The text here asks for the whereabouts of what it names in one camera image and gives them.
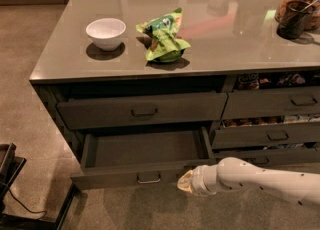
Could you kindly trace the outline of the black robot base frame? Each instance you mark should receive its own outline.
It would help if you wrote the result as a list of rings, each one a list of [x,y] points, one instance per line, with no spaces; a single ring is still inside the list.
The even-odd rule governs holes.
[[[58,214],[50,219],[45,201],[50,191],[23,175],[26,163],[14,143],[0,144],[0,230],[63,230],[77,187],[70,185]]]

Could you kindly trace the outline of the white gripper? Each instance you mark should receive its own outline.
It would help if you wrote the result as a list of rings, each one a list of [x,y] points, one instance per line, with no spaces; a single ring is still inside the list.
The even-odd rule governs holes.
[[[202,165],[187,171],[177,182],[177,187],[198,196],[214,195],[218,191],[217,166]]]

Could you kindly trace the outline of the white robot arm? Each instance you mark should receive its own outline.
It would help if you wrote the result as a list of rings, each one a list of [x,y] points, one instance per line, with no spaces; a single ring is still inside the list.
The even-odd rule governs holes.
[[[177,187],[203,197],[218,192],[260,189],[297,205],[316,209],[320,206],[319,174],[264,169],[235,157],[187,171],[178,180]]]

